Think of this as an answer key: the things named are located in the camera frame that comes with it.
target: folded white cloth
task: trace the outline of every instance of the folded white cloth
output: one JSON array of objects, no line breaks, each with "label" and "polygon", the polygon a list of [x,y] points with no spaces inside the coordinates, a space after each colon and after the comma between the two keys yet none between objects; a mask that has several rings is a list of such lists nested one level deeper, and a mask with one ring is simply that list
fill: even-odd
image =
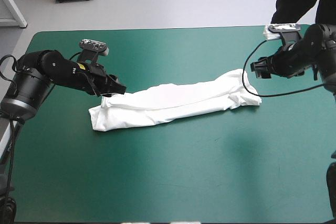
[{"label": "folded white cloth", "polygon": [[[103,97],[101,105],[89,109],[92,128],[108,131],[151,126],[177,118],[260,105],[261,98],[248,93],[241,82],[242,69],[223,74],[214,81],[188,85],[162,84],[133,94]],[[246,87],[256,93],[244,75]]]}]

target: gray floor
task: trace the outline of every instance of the gray floor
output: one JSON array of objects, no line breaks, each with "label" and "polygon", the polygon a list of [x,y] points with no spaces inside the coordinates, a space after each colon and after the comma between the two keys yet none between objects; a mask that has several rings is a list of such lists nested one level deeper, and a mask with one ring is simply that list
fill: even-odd
[{"label": "gray floor", "polygon": [[[0,52],[21,56],[33,35],[48,30],[143,29],[265,25],[275,0],[14,0],[28,22],[25,29],[0,29]],[[314,21],[313,8],[301,23]],[[0,82],[0,97],[7,84]]]}]

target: wire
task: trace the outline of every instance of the wire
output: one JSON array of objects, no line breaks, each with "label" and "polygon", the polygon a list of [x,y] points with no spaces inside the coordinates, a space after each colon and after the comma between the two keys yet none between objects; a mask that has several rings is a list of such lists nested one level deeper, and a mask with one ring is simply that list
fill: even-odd
[{"label": "wire", "polygon": [[290,95],[290,94],[297,94],[297,93],[302,93],[302,92],[306,92],[306,91],[309,91],[309,90],[313,90],[313,89],[317,89],[319,87],[325,87],[325,86],[336,86],[336,83],[323,83],[323,84],[319,84],[319,85],[316,85],[316,86],[312,86],[312,87],[309,87],[309,88],[306,88],[306,89],[300,89],[300,90],[296,90],[296,91],[291,91],[291,92],[286,92],[286,93],[280,93],[280,94],[256,94],[256,93],[253,93],[251,92],[250,90],[248,90],[248,88],[246,87],[245,85],[245,80],[244,80],[244,73],[245,73],[245,69],[246,69],[246,65],[247,65],[247,62],[248,60],[251,58],[251,56],[258,50],[258,48],[263,44],[267,42],[267,40],[264,40],[263,42],[261,42],[251,53],[250,55],[247,57],[247,59],[245,60],[245,63],[244,63],[244,66],[243,66],[243,74],[242,74],[242,83],[243,83],[243,87],[245,88],[245,90],[250,93],[250,94],[253,94],[253,95],[256,95],[258,97],[281,97],[281,96],[284,96],[284,95]]},{"label": "wire", "polygon": [[9,160],[9,169],[8,169],[8,176],[7,176],[7,185],[6,185],[6,193],[5,193],[5,201],[4,201],[4,206],[3,206],[3,211],[2,211],[2,216],[1,216],[1,224],[4,224],[5,220],[5,212],[7,209],[7,202],[8,202],[8,195],[9,195],[9,190],[10,190],[10,184],[12,180],[12,171],[13,171],[13,162],[14,162],[14,147],[15,147],[15,128],[14,128],[14,123],[12,119],[9,119],[9,124],[10,124],[10,144],[9,144],[9,151],[11,152],[10,154],[10,160]]},{"label": "wire", "polygon": [[69,60],[72,60],[76,55],[79,55],[80,53],[81,53],[81,52],[77,52],[77,53],[75,53],[73,56],[70,57]]},{"label": "wire", "polygon": [[[8,58],[12,58],[13,59],[12,70],[17,73],[18,72],[17,71],[17,61],[16,61],[16,59],[15,59],[15,57],[13,55],[5,55],[4,57],[2,57],[0,59],[0,66],[5,61],[5,59],[8,59]],[[5,81],[11,82],[15,86],[15,89],[17,88],[16,82],[13,81],[12,79],[9,79],[9,78],[5,77],[1,71],[0,71],[0,77],[2,79],[4,79]]]},{"label": "wire", "polygon": [[[76,55],[79,55],[81,52],[77,52],[75,53],[73,56],[70,57],[69,60],[72,60]],[[46,97],[44,97],[43,102],[48,98],[48,96],[50,95],[50,93],[52,92],[52,90],[55,88],[56,84],[53,84],[52,87],[49,89],[49,92],[47,93]]]}]

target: white cloth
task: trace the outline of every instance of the white cloth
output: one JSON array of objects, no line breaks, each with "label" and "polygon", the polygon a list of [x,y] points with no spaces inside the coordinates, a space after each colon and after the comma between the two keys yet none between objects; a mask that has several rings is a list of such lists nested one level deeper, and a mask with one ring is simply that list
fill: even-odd
[{"label": "white cloth", "polygon": [[[101,105],[89,109],[92,128],[108,131],[151,126],[177,118],[259,105],[261,98],[248,93],[241,82],[242,69],[223,74],[214,81],[188,85],[162,84],[133,94],[103,97]],[[248,82],[246,87],[257,92]]]}]

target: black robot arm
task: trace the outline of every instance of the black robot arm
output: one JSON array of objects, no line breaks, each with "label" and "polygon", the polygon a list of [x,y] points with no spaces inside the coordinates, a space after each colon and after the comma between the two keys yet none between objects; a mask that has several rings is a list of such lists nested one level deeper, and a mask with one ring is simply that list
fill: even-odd
[{"label": "black robot arm", "polygon": [[[336,26],[311,25],[303,38],[297,31],[278,31],[282,46],[269,56],[259,58],[251,64],[257,78],[271,78],[272,74],[291,78],[304,74],[312,67],[314,79],[320,72],[323,83],[336,83]],[[336,93],[336,86],[325,85]]]},{"label": "black robot arm", "polygon": [[82,40],[79,46],[83,51],[77,62],[65,59],[55,50],[23,55],[17,61],[16,74],[1,101],[1,110],[14,120],[32,118],[45,100],[52,83],[82,90],[90,95],[110,97],[114,93],[124,94],[126,87],[97,63],[99,55],[107,55],[107,45],[94,40]]}]

